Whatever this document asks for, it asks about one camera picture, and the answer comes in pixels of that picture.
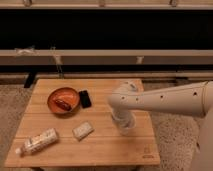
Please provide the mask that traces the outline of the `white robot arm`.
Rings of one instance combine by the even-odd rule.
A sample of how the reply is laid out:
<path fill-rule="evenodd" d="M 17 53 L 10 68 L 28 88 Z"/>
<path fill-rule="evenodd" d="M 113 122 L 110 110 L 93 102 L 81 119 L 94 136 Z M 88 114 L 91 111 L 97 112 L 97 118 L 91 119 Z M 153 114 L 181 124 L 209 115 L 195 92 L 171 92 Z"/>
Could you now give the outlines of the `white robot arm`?
<path fill-rule="evenodd" d="M 143 92 L 127 81 L 108 96 L 108 104 L 120 128 L 133 127 L 131 110 L 204 118 L 189 171 L 213 171 L 213 81 Z"/>

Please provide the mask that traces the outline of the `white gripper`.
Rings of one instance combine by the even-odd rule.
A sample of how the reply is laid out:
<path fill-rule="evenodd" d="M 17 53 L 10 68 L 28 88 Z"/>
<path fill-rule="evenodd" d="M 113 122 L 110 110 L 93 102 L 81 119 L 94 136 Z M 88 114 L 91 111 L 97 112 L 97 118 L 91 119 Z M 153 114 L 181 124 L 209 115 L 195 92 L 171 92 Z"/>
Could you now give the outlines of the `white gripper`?
<path fill-rule="evenodd" d="M 120 128 L 133 128 L 135 117 L 129 110 L 112 110 L 112 120 Z"/>

